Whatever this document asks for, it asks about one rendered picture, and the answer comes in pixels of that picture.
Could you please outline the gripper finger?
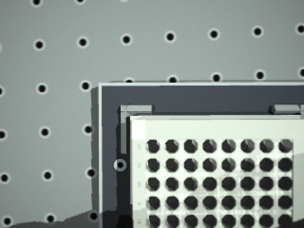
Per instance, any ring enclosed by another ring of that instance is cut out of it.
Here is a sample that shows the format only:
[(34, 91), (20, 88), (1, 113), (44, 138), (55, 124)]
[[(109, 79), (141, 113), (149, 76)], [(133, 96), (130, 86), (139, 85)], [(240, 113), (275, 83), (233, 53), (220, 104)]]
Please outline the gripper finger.
[(116, 228), (134, 228), (134, 220), (128, 216), (119, 216)]

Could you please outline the white well plate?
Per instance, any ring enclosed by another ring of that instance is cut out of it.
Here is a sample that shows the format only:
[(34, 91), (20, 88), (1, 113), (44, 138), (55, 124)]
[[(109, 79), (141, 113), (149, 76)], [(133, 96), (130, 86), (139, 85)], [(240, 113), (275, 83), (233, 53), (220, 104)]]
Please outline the white well plate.
[(304, 120), (130, 116), (130, 218), (134, 228), (304, 228)]

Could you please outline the dark grey plate nest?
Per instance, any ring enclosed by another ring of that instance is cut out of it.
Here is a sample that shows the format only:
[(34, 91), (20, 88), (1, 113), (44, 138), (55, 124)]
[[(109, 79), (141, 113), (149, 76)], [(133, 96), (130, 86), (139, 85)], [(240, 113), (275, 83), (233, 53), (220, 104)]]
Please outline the dark grey plate nest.
[(303, 83), (99, 83), (100, 228), (130, 215), (130, 116), (301, 115)]

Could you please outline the grey perforated breadboard plate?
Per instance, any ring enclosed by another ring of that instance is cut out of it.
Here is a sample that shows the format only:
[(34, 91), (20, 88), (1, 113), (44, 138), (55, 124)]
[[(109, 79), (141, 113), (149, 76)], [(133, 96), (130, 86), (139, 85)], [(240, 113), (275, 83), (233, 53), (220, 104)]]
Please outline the grey perforated breadboard plate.
[(304, 82), (304, 0), (0, 0), (0, 228), (100, 228), (99, 83)]

